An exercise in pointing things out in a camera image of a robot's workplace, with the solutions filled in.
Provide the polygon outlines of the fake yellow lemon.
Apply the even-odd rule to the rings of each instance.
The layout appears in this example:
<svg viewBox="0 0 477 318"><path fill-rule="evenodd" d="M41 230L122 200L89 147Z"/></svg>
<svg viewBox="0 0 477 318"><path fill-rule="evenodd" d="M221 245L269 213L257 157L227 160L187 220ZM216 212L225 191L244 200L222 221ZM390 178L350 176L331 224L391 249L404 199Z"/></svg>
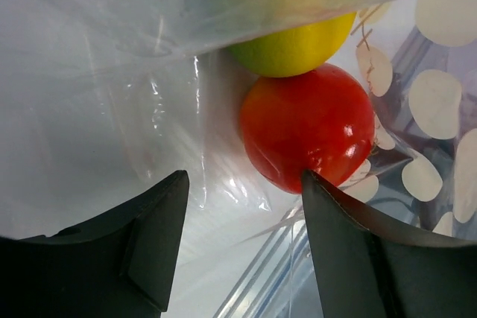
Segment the fake yellow lemon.
<svg viewBox="0 0 477 318"><path fill-rule="evenodd" d="M259 76L289 77L325 63L356 18L354 0L206 0L226 50Z"/></svg>

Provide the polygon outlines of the fake red apple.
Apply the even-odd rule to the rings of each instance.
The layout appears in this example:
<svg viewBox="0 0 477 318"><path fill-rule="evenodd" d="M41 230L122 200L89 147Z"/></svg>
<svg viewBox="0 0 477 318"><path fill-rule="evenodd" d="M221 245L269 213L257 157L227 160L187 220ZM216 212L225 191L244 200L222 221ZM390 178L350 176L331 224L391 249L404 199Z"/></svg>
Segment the fake red apple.
<svg viewBox="0 0 477 318"><path fill-rule="evenodd" d="M244 98L239 124L254 168L292 194L301 193L306 170L339 186L370 155L375 139L366 90L328 63L297 76L260 77Z"/></svg>

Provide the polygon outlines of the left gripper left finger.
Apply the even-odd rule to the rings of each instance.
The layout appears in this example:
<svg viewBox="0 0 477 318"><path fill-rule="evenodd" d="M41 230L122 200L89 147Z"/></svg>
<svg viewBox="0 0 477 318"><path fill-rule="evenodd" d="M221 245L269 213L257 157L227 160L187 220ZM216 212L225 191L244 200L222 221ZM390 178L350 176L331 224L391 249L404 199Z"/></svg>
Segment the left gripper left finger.
<svg viewBox="0 0 477 318"><path fill-rule="evenodd" d="M56 235L1 239L3 317L160 317L167 311L189 196L175 171Z"/></svg>

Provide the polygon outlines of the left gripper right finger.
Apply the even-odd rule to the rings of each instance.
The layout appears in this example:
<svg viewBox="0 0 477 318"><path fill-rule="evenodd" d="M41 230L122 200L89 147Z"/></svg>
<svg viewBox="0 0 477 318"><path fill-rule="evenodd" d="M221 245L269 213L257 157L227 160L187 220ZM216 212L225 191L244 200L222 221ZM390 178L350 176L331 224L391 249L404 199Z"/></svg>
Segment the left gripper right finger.
<svg viewBox="0 0 477 318"><path fill-rule="evenodd" d="M474 317L476 243L419 229L302 175L325 317Z"/></svg>

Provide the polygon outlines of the clear zip top bag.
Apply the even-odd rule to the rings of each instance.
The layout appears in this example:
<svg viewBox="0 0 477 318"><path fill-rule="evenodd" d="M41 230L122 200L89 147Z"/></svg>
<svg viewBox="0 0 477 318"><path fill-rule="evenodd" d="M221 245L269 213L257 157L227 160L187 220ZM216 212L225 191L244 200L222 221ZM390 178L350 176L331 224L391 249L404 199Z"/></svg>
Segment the clear zip top bag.
<svg viewBox="0 0 477 318"><path fill-rule="evenodd" d="M331 63L366 90L371 154L339 188L476 243L476 0L354 0ZM206 0L1 0L1 239L51 237L175 171L189 196L160 317L325 317L302 194L266 180L239 111L256 74Z"/></svg>

